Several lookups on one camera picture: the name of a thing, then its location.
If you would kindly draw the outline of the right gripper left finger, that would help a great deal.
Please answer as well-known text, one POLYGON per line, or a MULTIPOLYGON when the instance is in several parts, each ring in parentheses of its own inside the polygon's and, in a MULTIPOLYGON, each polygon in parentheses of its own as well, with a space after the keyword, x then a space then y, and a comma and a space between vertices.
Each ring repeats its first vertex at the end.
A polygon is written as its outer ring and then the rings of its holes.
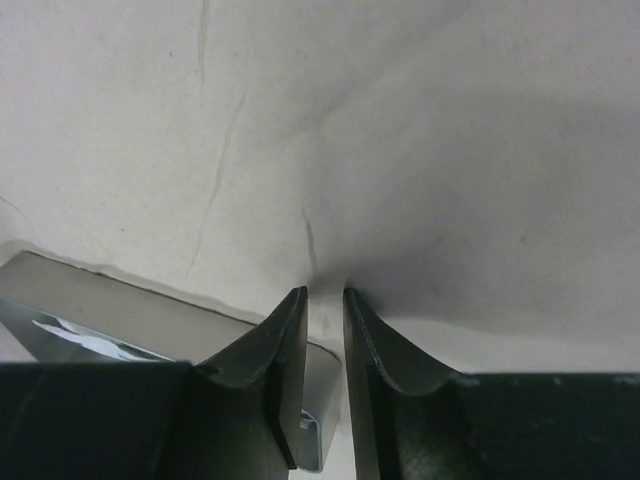
POLYGON ((285 479, 297 466, 307 291, 200 364, 1 367, 5 479, 285 479))

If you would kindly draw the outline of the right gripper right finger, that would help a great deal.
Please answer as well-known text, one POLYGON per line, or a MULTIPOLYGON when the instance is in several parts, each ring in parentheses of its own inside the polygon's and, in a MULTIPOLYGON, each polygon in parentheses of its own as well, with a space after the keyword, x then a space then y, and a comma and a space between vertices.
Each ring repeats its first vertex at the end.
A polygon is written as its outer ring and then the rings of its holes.
POLYGON ((635 479, 635 373, 464 374, 343 293, 360 479, 635 479))

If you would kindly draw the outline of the metal instrument tray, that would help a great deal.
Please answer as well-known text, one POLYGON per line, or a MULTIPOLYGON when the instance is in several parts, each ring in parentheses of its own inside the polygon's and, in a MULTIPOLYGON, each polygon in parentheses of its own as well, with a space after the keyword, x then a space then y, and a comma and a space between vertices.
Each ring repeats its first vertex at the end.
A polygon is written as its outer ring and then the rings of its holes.
POLYGON ((213 356, 255 325, 32 252, 2 265, 3 360, 112 360, 31 323, 55 325, 55 318, 192 363, 213 356))

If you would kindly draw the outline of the beige cloth mat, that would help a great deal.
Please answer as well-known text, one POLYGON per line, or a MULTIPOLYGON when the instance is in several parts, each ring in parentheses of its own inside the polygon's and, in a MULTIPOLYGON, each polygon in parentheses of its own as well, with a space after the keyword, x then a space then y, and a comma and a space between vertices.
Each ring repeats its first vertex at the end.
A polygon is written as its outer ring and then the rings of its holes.
POLYGON ((1 254, 467 371, 639 367, 635 1, 5 1, 1 254))

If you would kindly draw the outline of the white sterile packet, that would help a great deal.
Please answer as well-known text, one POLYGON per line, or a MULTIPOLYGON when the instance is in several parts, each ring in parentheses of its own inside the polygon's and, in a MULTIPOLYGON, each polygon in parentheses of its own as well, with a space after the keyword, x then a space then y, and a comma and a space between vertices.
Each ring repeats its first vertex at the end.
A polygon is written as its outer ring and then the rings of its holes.
POLYGON ((56 324, 32 319, 31 323, 57 338, 75 344, 102 357, 125 362, 159 362, 170 358, 141 349, 123 340, 76 325, 68 320, 55 318, 56 324))

